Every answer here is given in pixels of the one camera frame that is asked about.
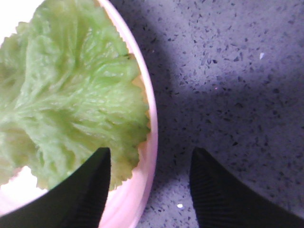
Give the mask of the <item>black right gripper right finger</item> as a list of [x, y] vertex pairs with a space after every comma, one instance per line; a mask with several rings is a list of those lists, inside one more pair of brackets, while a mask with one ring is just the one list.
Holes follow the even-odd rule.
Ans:
[[302, 228], [303, 218], [263, 198], [203, 148], [192, 152], [190, 194], [201, 228]]

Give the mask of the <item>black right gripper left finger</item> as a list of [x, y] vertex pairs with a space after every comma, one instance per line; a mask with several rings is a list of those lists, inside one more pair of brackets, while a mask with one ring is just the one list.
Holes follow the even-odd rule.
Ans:
[[111, 154], [99, 148], [72, 175], [0, 218], [2, 228], [96, 228], [109, 192]]

